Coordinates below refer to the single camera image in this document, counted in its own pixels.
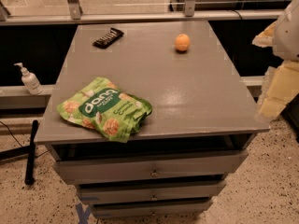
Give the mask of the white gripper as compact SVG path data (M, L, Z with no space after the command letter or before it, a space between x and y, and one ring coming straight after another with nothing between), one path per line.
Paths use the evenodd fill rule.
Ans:
M284 61L278 68L269 67L263 78L257 103L258 119L275 119L299 94L299 0L292 0L278 17L256 35L252 44L271 47Z

